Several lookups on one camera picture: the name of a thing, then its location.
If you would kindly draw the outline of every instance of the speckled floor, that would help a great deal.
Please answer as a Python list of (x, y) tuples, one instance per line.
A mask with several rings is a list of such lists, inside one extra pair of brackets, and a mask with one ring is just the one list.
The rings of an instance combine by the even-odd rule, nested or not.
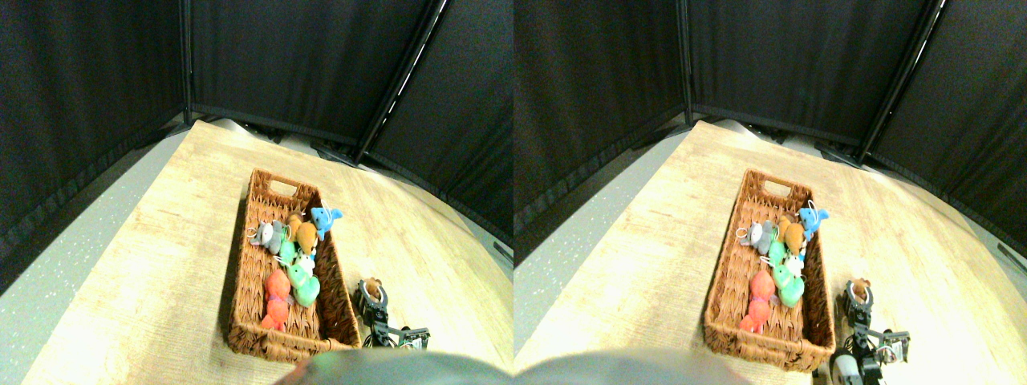
[[(231, 120), (224, 119), (214, 124), (252, 134)], [(755, 134), (731, 120), (721, 121), (716, 125), (745, 134)], [(22, 381), (97, 259), (107, 248), (115, 232), (185, 139), (185, 134), (170, 137), (126, 155), (69, 202), (62, 214), (55, 216), (54, 223), (59, 225), (55, 227), (66, 227), (52, 241), (47, 239), (37, 242), (41, 244), (24, 247), (24, 253), (39, 257), (0, 296), (0, 324), (5, 325), (0, 328), (0, 384)], [(598, 192), (586, 197), (587, 201), (560, 224), (557, 231), (529, 255), (517, 270), (512, 270), (492, 246), (495, 238), (464, 218), (464, 222), (496, 259), (500, 268), (508, 277), (512, 277), (516, 351), (531, 336), (564, 285), (620, 213), (686, 136), (687, 132), (678, 134), (636, 151), (626, 160), (630, 165), (615, 176), (597, 176), (597, 180), (610, 182), (594, 187)], [(260, 134), (256, 137), (266, 140)], [(316, 152), (309, 147), (309, 139), (302, 136), (289, 134), (280, 145), (316, 156)], [(820, 156), (808, 138), (792, 138), (784, 146)], [(1011, 256), (1007, 257), (998, 248), (998, 241), (993, 235), (972, 221), (967, 222), (992, 252), (1014, 285), (1027, 299), (1027, 274), (1022, 266), (1014, 262), (1017, 258), (1022, 261), (1023, 257), (1012, 251), (1009, 251)]]
[[(212, 124), (271, 142), (229, 119)], [(52, 241), (23, 246), (27, 255), (39, 257), (0, 296), (0, 324), (4, 325), (0, 328), (0, 384), (22, 382), (92, 266), (187, 133), (125, 155), (55, 216), (54, 227), (67, 227)], [(287, 134), (279, 145), (317, 156), (305, 136)], [(511, 276), (512, 265), (492, 246), (495, 238), (461, 219), (506, 276)]]
[[(772, 142), (769, 137), (753, 133), (734, 120), (722, 120), (714, 125)], [(560, 296), (564, 285), (574, 276), (581, 263), (596, 247), (606, 231), (610, 229), (620, 213), (642, 190), (646, 182), (656, 174), (656, 169), (663, 164), (686, 136), (687, 132), (668, 138), (648, 149), (644, 154), (637, 156), (634, 163), (613, 177), (606, 186), (599, 189), (585, 204), (563, 222), (557, 231), (550, 234), (514, 271), (515, 354), (521, 350), (524, 343), (534, 333), (535, 328), (538, 326), (542, 317)], [(782, 144), (782, 146), (796, 151), (817, 157), (822, 156), (821, 152), (813, 148), (813, 145), (814, 141), (811, 138), (803, 136), (790, 137)], [(601, 170), (600, 174), (602, 172), (615, 171)], [(902, 179), (895, 174), (887, 175)], [(604, 179), (600, 175), (594, 178)], [(966, 222), (971, 224), (978, 237), (991, 251), (1020, 294), (1024, 299), (1027, 299), (1027, 273), (1023, 267), (1014, 262), (1014, 259), (1017, 258), (1024, 261), (1023, 257), (1012, 251), (1010, 253), (1013, 254), (1013, 257), (1006, 257), (998, 251), (997, 238), (969, 219), (966, 219)]]

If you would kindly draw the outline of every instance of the basket handle hole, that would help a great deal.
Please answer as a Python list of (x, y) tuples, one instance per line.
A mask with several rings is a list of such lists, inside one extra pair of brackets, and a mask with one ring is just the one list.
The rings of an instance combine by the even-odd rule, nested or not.
[(271, 190), (275, 194), (284, 195), (284, 196), (293, 196), (294, 194), (296, 194), (296, 190), (297, 190), (296, 186), (287, 185), (284, 183), (281, 183), (281, 182), (278, 182), (278, 181), (274, 181), (274, 180), (272, 180), (272, 181), (270, 181), (268, 183), (267, 189)]
[(785, 186), (772, 181), (764, 181), (763, 190), (772, 195), (784, 196), (784, 197), (787, 197), (792, 194), (791, 186)]

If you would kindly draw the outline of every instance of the wooden table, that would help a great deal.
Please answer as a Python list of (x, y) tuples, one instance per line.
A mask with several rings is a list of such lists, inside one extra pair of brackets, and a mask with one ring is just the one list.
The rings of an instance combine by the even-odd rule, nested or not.
[(917, 187), (702, 122), (567, 283), (515, 368), (667, 347), (719, 357), (753, 382), (808, 384), (808, 374), (716, 355), (702, 340), (703, 303), (749, 167), (813, 189), (831, 214), (820, 236), (832, 296), (866, 277), (872, 328), (911, 333), (910, 361), (883, 369), (889, 383), (1027, 383), (1027, 304), (955, 209)]
[(426, 326), (430, 350), (509, 367), (512, 285), (452, 208), (383, 176), (196, 122), (25, 382), (270, 384), (290, 372), (225, 340), (226, 270), (254, 167), (317, 186), (345, 213), (331, 230), (343, 277), (349, 291), (382, 279), (391, 325)]

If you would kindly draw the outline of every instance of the black curtain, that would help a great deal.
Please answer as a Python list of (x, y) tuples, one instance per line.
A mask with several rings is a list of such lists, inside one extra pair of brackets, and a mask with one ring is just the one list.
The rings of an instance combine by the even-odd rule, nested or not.
[(695, 112), (859, 144), (927, 1), (688, 1)]
[(198, 112), (355, 145), (428, 1), (192, 1)]
[(0, 3), (0, 260), (183, 108), (175, 0)]
[(510, 2), (450, 0), (370, 156), (509, 243)]
[(947, 2), (871, 156), (1027, 254), (1027, 3)]
[(512, 233), (685, 110), (675, 1), (519, 2)]

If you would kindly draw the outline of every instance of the stuffed animal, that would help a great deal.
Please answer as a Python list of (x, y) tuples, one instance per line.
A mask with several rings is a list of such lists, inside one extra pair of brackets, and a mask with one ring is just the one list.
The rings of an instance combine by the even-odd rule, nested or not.
[(289, 241), (286, 234), (281, 235), (281, 246), (278, 247), (278, 257), (275, 258), (281, 267), (289, 267), (296, 262), (296, 243)]
[(806, 291), (806, 282), (801, 276), (793, 274), (786, 264), (781, 264), (773, 267), (773, 281), (782, 304), (788, 307), (798, 305), (802, 293)]
[(806, 246), (806, 242), (802, 238), (804, 231), (802, 225), (792, 223), (787, 217), (782, 217), (777, 221), (777, 228), (785, 234), (785, 244), (788, 245), (788, 252), (793, 256), (798, 256), (802, 247)]
[(806, 229), (804, 232), (806, 240), (811, 240), (813, 239), (813, 233), (821, 228), (821, 222), (831, 218), (831, 216), (828, 215), (828, 210), (824, 208), (816, 209), (816, 207), (813, 206), (813, 208), (799, 208), (799, 218), (802, 221), (802, 227)]
[(335, 220), (342, 219), (342, 210), (333, 208), (329, 213), (328, 208), (314, 207), (310, 209), (310, 217), (317, 227), (317, 239), (325, 240), (325, 233), (332, 229)]
[(749, 314), (741, 318), (738, 328), (744, 331), (763, 334), (763, 324), (770, 318), (770, 296), (773, 295), (773, 279), (767, 271), (760, 269), (749, 283), (752, 299), (749, 302)]
[(756, 222), (753, 222), (753, 226), (749, 227), (749, 230), (747, 230), (746, 235), (739, 236), (741, 240), (738, 241), (738, 244), (741, 244), (744, 246), (755, 245), (756, 242), (760, 241), (760, 237), (762, 237), (762, 235), (763, 235), (763, 227), (761, 227)]
[(870, 280), (860, 278), (852, 281), (852, 294), (862, 304), (867, 303), (867, 287), (870, 287)]
[(785, 262), (788, 252), (785, 251), (785, 243), (773, 240), (770, 242), (770, 249), (767, 251), (770, 266), (777, 266)]
[(289, 281), (293, 283), (293, 297), (303, 307), (310, 307), (320, 293), (320, 281), (307, 273), (299, 264), (289, 267)]
[(375, 277), (368, 278), (368, 280), (365, 281), (365, 288), (368, 290), (368, 294), (371, 295), (371, 299), (375, 302), (382, 301), (382, 292), (378, 290), (381, 285), (382, 280)]
[(754, 244), (756, 251), (760, 253), (761, 256), (766, 256), (767, 252), (770, 249), (770, 242), (777, 237), (774, 230), (773, 222), (766, 221), (763, 222), (763, 236)]
[(290, 240), (300, 243), (300, 252), (304, 256), (313, 256), (317, 253), (317, 228), (310, 222), (303, 222), (298, 213), (289, 215), (289, 227), (293, 229)]
[(271, 224), (266, 222), (261, 222), (260, 226), (257, 226), (256, 229), (251, 227), (249, 230), (257, 230), (257, 234), (250, 236), (251, 238), (253, 238), (250, 239), (250, 244), (253, 244), (255, 246), (265, 246), (265, 247), (271, 244), (271, 240), (273, 239), (272, 236), (274, 235), (274, 227), (271, 226)]
[(286, 235), (286, 225), (278, 221), (261, 222), (257, 227), (257, 235), (250, 239), (250, 244), (267, 247), (268, 252), (277, 256), (281, 249), (281, 239)]
[(289, 319), (289, 278), (281, 269), (274, 272), (264, 281), (264, 300), (267, 301), (267, 315), (261, 320), (261, 328), (286, 331), (286, 320)]

